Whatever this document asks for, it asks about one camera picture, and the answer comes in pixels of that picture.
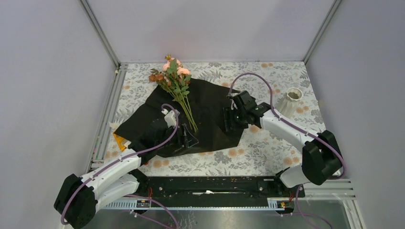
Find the black wrapping paper sheet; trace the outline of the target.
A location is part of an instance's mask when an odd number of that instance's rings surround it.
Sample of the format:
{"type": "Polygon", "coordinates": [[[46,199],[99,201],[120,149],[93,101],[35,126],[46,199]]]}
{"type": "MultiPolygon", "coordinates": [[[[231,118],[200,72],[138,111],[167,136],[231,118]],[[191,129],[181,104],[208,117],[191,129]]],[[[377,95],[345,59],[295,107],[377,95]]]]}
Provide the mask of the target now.
{"type": "MultiPolygon", "coordinates": [[[[156,155],[175,157],[236,147],[244,131],[243,129],[230,132],[225,130],[223,108],[231,105],[231,101],[227,98],[229,89],[205,80],[192,79],[189,91],[188,99],[198,127],[198,130],[192,134],[199,143],[190,148],[182,148],[172,153],[161,152],[156,155]]],[[[164,119],[161,112],[162,104],[170,104],[180,112],[180,124],[189,124],[180,104],[173,101],[172,96],[162,88],[156,87],[134,114],[114,133],[130,142],[138,138],[152,121],[164,119]]]]}

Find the peach flower bouquet black wrap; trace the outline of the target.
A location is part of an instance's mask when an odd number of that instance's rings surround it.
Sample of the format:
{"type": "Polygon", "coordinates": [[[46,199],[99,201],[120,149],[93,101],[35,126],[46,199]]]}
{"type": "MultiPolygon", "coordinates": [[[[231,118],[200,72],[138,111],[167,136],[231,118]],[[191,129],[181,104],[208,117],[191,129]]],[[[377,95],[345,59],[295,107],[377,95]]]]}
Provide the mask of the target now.
{"type": "Polygon", "coordinates": [[[173,101],[180,104],[187,117],[192,131],[197,131],[198,127],[193,118],[191,105],[188,99],[189,84],[191,83],[190,70],[183,67],[183,64],[170,54],[165,56],[167,62],[161,70],[152,68],[149,81],[156,82],[164,91],[173,97],[173,101]]]}

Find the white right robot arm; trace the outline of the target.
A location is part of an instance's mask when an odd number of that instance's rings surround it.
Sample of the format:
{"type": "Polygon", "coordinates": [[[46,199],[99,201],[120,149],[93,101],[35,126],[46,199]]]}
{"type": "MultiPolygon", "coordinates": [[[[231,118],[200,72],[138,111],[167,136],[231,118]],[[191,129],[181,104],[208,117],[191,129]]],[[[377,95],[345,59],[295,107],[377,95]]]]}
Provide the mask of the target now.
{"type": "Polygon", "coordinates": [[[267,103],[257,104],[247,91],[228,94],[232,101],[224,108],[226,130],[237,130],[255,125],[280,137],[299,152],[300,165],[289,167],[277,173],[274,183],[275,193],[285,197],[293,187],[312,183],[321,185],[343,168],[342,156],[334,135],[329,131],[316,133],[293,123],[273,106],[267,103]]]}

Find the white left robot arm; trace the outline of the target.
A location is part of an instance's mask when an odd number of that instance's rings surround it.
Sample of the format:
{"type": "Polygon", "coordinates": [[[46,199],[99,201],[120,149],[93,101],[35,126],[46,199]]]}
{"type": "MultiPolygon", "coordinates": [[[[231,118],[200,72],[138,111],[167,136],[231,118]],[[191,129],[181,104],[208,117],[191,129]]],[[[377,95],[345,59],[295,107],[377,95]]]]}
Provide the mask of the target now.
{"type": "Polygon", "coordinates": [[[61,223],[81,229],[101,208],[121,197],[150,196],[153,190],[149,178],[139,167],[160,149],[175,152],[198,142],[186,124],[167,124],[162,119],[153,121],[143,134],[130,141],[117,159],[81,176],[71,174],[64,180],[54,203],[61,214],[61,223]]]}

